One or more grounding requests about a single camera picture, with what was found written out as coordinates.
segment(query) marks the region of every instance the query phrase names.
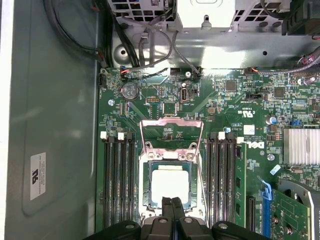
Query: capacitor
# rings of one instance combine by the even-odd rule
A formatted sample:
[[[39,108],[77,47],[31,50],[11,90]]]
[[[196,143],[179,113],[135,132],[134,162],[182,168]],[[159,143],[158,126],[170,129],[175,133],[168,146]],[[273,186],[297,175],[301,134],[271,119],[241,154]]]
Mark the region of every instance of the capacitor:
[[[273,154],[269,154],[268,156],[267,156],[267,159],[269,160],[269,161],[273,161],[273,160],[275,160],[275,155],[273,155]]]
[[[268,125],[276,124],[277,123],[277,119],[276,119],[275,116],[268,116],[265,119],[265,123],[268,124]]]
[[[230,128],[230,127],[225,126],[225,127],[223,128],[223,131],[224,131],[226,134],[228,134],[228,133],[230,133],[230,132],[231,132],[231,128]]]
[[[120,89],[120,92],[127,101],[134,101],[139,96],[139,87],[134,82],[127,82]]]
[[[303,84],[304,85],[311,85],[316,81],[316,78],[314,76],[312,77],[308,77],[306,79],[303,80]]]

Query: motherboard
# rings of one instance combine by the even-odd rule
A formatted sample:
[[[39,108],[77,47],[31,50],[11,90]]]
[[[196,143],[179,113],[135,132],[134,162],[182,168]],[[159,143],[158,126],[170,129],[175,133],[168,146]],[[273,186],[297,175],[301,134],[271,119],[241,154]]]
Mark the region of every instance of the motherboard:
[[[318,239],[318,73],[102,68],[96,231],[180,197],[209,227]]]

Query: pcie slot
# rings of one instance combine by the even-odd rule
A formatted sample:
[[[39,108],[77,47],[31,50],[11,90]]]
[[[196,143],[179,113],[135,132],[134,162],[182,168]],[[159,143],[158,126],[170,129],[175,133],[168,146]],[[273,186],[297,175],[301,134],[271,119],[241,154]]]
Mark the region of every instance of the pcie slot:
[[[236,141],[219,141],[216,135],[207,139],[206,188],[208,224],[234,222]]]
[[[246,229],[255,232],[256,198],[247,196],[246,198]]]

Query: gray cable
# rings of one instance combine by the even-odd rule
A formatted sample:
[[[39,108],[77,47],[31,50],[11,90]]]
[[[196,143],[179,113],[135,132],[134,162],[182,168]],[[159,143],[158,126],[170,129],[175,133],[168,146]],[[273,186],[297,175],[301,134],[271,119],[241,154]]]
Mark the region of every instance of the gray cable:
[[[161,22],[162,20],[164,20],[163,18],[167,19],[169,16],[171,16],[172,14],[172,9],[169,9],[168,11],[166,11],[164,14],[155,17],[154,19],[152,19],[149,22],[149,25],[153,26],[156,25],[157,23]],[[147,43],[147,39],[146,38],[140,38],[140,42],[138,45],[138,53],[139,53],[139,61],[140,61],[140,65],[144,66],[146,65],[146,59],[145,59],[145,54],[144,54],[144,44]]]
[[[186,59],[178,50],[177,46],[176,46],[176,38],[178,35],[178,31],[175,31],[172,37],[172,46],[174,51],[176,52],[176,54],[178,54],[178,56],[186,63],[188,64],[188,66],[197,74],[199,74],[200,72],[198,71],[198,69],[188,60]]]
[[[167,59],[170,57],[170,55],[171,55],[171,53],[172,53],[172,43],[171,43],[170,37],[168,37],[167,34],[165,34],[163,31],[160,31],[159,29],[155,28],[154,26],[151,26],[151,25],[149,25],[149,24],[147,24],[147,23],[144,23],[144,22],[141,22],[141,21],[136,21],[136,20],[133,20],[133,19],[131,19],[131,18],[126,18],[126,17],[121,17],[121,19],[123,19],[123,20],[126,21],[126,22],[132,23],[132,24],[139,24],[139,25],[141,25],[141,26],[143,26],[143,27],[145,27],[145,28],[148,28],[148,29],[150,29],[150,30],[152,30],[152,31],[154,31],[154,32],[160,33],[160,34],[162,34],[162,35],[168,40],[168,42],[169,42],[169,52],[168,52],[168,54],[167,54],[165,57],[163,57],[163,58],[161,58],[161,59],[159,59],[159,60],[157,60],[157,61],[155,61],[155,62],[153,62],[153,63],[150,63],[150,64],[148,64],[148,65],[145,65],[145,66],[129,68],[130,71],[137,71],[137,70],[141,70],[141,69],[146,69],[146,68],[154,67],[156,64],[161,63],[161,62],[163,62],[164,60],[167,60]]]
[[[308,68],[312,67],[313,65],[317,64],[320,60],[320,55],[310,64],[306,65],[306,66],[302,66],[302,67],[298,67],[292,70],[283,70],[283,71],[258,71],[258,74],[261,75],[267,75],[267,74],[293,74],[293,73],[297,73],[297,72],[301,72],[304,70],[307,70]]]

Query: black chip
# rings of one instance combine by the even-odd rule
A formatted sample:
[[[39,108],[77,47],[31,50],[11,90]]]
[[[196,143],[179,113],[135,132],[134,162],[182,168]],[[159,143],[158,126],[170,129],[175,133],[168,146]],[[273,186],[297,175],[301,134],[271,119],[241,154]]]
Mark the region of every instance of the black chip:
[[[240,146],[237,146],[237,147],[235,148],[235,155],[236,155],[238,158],[240,158],[240,156],[241,156],[240,150],[241,150],[241,147],[240,147]]]
[[[235,212],[240,215],[240,205],[238,203],[235,205]]]
[[[236,81],[226,81],[225,90],[235,92],[236,91]]]
[[[285,88],[284,87],[275,87],[274,88],[274,97],[275,98],[284,98],[285,97]]]
[[[320,112],[320,105],[318,105],[318,104],[312,105],[312,111],[314,111],[314,112]]]
[[[238,177],[236,177],[236,179],[235,179],[235,185],[238,187],[238,188],[240,188],[240,178],[238,178]]]

